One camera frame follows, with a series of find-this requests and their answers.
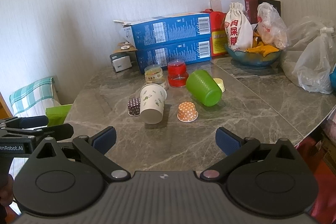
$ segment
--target barcode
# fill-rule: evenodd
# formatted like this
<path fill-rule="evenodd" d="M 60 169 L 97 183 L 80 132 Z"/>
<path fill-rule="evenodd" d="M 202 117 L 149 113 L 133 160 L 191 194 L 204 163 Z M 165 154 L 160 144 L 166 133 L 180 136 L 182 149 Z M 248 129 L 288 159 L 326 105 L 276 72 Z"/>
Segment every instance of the barcode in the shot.
<path fill-rule="evenodd" d="M 199 42 L 198 50 L 200 58 L 210 57 L 210 41 Z"/>
<path fill-rule="evenodd" d="M 210 33 L 210 18 L 209 17 L 199 17 L 198 26 L 199 26 L 199 34 L 209 34 Z"/>

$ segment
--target white paper cup with print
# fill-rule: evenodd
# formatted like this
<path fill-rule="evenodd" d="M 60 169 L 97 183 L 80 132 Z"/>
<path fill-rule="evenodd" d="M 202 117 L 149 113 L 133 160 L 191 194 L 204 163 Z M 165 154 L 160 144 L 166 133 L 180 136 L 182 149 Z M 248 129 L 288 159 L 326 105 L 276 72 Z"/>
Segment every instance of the white paper cup with print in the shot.
<path fill-rule="evenodd" d="M 140 90 L 140 119 L 147 124 L 162 121 L 167 92 L 157 84 L 144 85 Z"/>

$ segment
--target red cloth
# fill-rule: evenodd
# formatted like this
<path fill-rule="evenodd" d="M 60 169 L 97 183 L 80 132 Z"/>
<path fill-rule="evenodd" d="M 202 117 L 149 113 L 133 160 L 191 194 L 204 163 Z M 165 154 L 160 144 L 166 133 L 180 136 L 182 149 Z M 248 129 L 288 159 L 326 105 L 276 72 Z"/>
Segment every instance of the red cloth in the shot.
<path fill-rule="evenodd" d="M 307 137 L 297 148 L 319 184 L 319 194 L 311 210 L 311 216 L 321 224 L 332 224 L 336 221 L 336 176 L 322 160 L 325 155 L 323 149 L 310 156 L 315 145 L 315 140 Z"/>

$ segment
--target blue object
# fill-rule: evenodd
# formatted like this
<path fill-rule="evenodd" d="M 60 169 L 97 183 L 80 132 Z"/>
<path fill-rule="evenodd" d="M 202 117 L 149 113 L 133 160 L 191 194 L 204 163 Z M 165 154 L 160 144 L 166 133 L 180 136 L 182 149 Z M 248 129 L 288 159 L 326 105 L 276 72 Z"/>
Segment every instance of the blue object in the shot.
<path fill-rule="evenodd" d="M 47 116 L 35 116 L 35 117 L 25 117 L 22 118 L 20 122 L 20 128 L 33 128 L 33 127 L 43 127 L 49 122 Z"/>
<path fill-rule="evenodd" d="M 127 28 L 137 50 L 211 37 L 210 17 L 206 13 L 156 17 Z"/>
<path fill-rule="evenodd" d="M 227 155 L 231 155 L 241 148 L 244 140 L 237 135 L 233 134 L 226 128 L 218 128 L 216 131 L 216 144 Z"/>
<path fill-rule="evenodd" d="M 262 54 L 255 52 L 233 51 L 226 44 L 224 45 L 228 54 L 236 61 L 246 66 L 267 67 L 273 64 L 281 55 L 282 51 L 271 52 L 263 57 Z"/>
<path fill-rule="evenodd" d="M 330 76 L 331 86 L 333 87 L 334 90 L 336 90 L 336 70 L 335 70 L 335 67 L 334 67 L 332 73 L 329 76 Z"/>
<path fill-rule="evenodd" d="M 186 64 L 211 60 L 210 42 L 207 40 L 185 41 L 148 50 L 136 51 L 140 72 L 152 64 L 166 67 L 170 61 L 181 59 Z"/>
<path fill-rule="evenodd" d="M 114 127 L 107 127 L 89 139 L 89 144 L 105 155 L 117 141 L 117 132 Z"/>

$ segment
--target gray marble tabletop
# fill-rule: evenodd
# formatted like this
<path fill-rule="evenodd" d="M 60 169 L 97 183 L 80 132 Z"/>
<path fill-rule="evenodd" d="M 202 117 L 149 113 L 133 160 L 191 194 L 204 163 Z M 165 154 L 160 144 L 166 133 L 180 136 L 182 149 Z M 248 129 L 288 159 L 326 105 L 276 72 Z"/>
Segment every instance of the gray marble tabletop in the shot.
<path fill-rule="evenodd" d="M 117 142 L 106 154 L 129 170 L 204 170 L 225 155 L 215 144 L 218 127 L 264 143 L 289 138 L 300 142 L 329 114 L 334 94 L 309 93 L 291 83 L 276 64 L 264 69 L 242 66 L 230 57 L 188 65 L 188 72 L 207 70 L 221 78 L 225 92 L 213 107 L 195 100 L 186 88 L 167 91 L 164 117 L 159 124 L 143 123 L 128 115 L 127 103 L 139 97 L 144 76 L 137 67 L 114 73 L 101 70 L 76 98 L 65 122 L 74 127 L 73 137 L 92 136 L 107 126 L 117 130 Z M 177 107 L 194 102 L 199 116 L 183 123 Z"/>

